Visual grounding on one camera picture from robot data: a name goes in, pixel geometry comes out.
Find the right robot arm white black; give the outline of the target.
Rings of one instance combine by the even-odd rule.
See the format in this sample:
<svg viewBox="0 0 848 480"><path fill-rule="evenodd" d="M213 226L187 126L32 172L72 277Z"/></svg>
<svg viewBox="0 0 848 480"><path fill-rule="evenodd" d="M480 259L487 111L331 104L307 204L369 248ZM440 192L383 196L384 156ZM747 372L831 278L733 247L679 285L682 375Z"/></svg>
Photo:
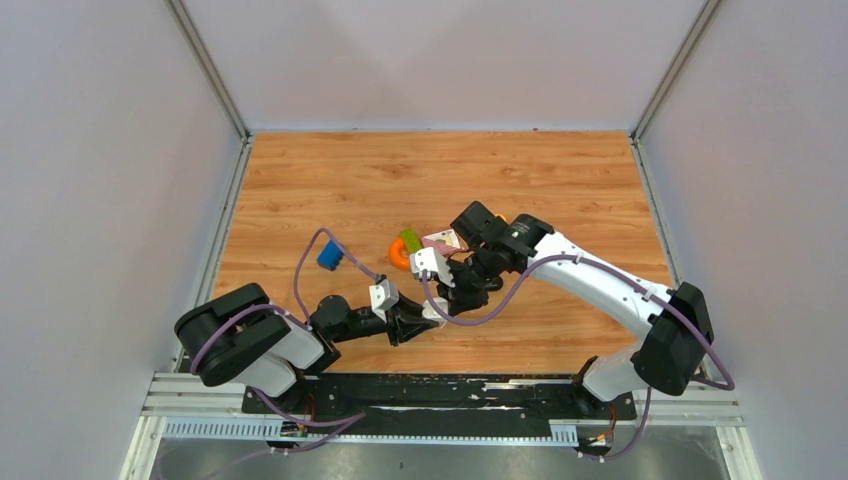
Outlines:
<svg viewBox="0 0 848 480"><path fill-rule="evenodd" d="M618 396L653 388L680 396L694 381L714 341L702 290L676 287L630 274L585 251L550 224L529 214L507 222L478 201L450 224L470 249L449 260L451 278L438 286L452 316L486 305L504 273L532 277L559 287L600 309L635 338L614 354L592 357L579 370L571 403L596 417Z"/></svg>

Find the white earbud charging case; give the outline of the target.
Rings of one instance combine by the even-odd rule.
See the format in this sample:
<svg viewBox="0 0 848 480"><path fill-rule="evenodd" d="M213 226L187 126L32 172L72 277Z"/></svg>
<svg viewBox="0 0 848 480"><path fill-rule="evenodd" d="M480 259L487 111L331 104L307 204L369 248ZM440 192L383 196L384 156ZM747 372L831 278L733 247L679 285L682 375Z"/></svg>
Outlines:
<svg viewBox="0 0 848 480"><path fill-rule="evenodd" d="M439 314L438 311L441 310L446 313L448 311L448 307L449 305L446 299L436 297L433 301L427 300L422 303L422 317L424 319L437 322L438 327L443 328L448 321L443 315Z"/></svg>

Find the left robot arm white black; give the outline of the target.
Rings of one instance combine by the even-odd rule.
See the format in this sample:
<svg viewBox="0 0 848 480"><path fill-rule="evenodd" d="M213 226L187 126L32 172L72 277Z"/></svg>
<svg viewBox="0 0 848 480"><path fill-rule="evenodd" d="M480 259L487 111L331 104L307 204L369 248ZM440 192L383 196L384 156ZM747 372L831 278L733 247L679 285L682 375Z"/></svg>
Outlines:
<svg viewBox="0 0 848 480"><path fill-rule="evenodd" d="M338 343L385 335L397 346L442 324L429 305L401 295L389 280L371 286L369 297L370 305L354 309L329 295L303 323L249 283L188 311L174 333L205 386L256 387L279 411L293 413L306 400L299 374L326 370L341 356Z"/></svg>

